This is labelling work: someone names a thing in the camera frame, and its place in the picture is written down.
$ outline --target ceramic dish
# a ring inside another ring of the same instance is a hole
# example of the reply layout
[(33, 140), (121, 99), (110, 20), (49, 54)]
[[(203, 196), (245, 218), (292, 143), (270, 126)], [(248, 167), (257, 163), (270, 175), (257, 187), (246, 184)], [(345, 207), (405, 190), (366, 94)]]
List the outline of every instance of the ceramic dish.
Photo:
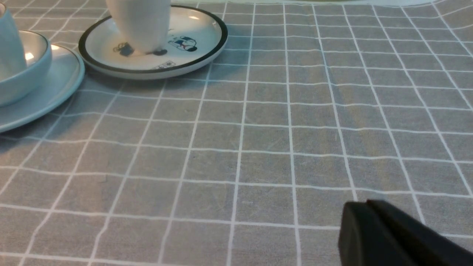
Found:
[(89, 28), (79, 40), (85, 63), (125, 79), (154, 80), (197, 70), (214, 60), (228, 39), (225, 23), (201, 9), (172, 6), (164, 55), (141, 54), (122, 37), (111, 17)]
[(53, 60), (42, 84), (20, 101), (0, 108), (0, 133), (29, 123), (67, 100), (84, 78), (84, 63), (67, 48), (51, 45)]
[(51, 44), (41, 34), (19, 31), (25, 50), (27, 68), (5, 80), (0, 80), (0, 107), (19, 101), (37, 89), (51, 66)]

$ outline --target light blue plate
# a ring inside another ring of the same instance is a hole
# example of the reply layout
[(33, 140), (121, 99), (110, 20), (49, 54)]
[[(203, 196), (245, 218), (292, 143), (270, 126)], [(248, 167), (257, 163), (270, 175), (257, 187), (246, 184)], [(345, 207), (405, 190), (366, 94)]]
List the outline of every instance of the light blue plate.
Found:
[(51, 112), (66, 101), (84, 79), (81, 57), (65, 47), (51, 45), (53, 62), (39, 88), (18, 102), (0, 108), (0, 133), (5, 132)]

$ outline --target white cup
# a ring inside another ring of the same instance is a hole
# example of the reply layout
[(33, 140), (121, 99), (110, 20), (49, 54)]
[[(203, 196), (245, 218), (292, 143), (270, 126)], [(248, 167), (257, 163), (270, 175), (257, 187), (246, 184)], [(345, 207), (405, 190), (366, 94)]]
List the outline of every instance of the white cup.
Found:
[(142, 53), (166, 45), (171, 0), (106, 0), (115, 24), (130, 46)]

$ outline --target cartoon print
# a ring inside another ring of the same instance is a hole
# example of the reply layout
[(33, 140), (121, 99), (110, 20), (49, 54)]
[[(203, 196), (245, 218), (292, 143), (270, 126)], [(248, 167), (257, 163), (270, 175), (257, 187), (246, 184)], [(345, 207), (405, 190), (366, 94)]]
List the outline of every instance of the cartoon print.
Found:
[(197, 41), (186, 36), (174, 37), (168, 43), (181, 51), (194, 52), (197, 50)]
[(114, 47), (114, 52), (120, 52), (120, 55), (128, 57), (135, 52), (135, 49), (133, 49), (128, 43), (120, 43)]
[[(133, 47), (131, 47), (128, 43), (119, 43), (116, 47), (114, 47), (114, 52), (115, 53), (120, 52), (120, 55), (125, 56), (125, 57), (130, 57), (135, 52), (135, 49), (133, 49)], [(158, 55), (158, 56), (164, 55), (166, 53), (167, 53), (166, 49), (152, 52), (152, 54)]]
[(169, 60), (163, 64), (160, 64), (159, 66), (155, 67), (154, 69), (164, 69), (164, 68), (168, 68), (168, 67), (173, 67), (175, 66), (176, 63), (174, 63), (173, 61)]

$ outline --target cup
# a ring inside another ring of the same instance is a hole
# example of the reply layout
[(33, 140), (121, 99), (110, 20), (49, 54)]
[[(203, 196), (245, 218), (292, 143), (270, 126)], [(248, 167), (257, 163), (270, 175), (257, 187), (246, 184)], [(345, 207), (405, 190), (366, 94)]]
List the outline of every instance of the cup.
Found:
[(0, 80), (25, 69), (25, 51), (17, 26), (7, 6), (0, 3)]
[(135, 50), (154, 53), (164, 49), (171, 0), (106, 0), (115, 24)]

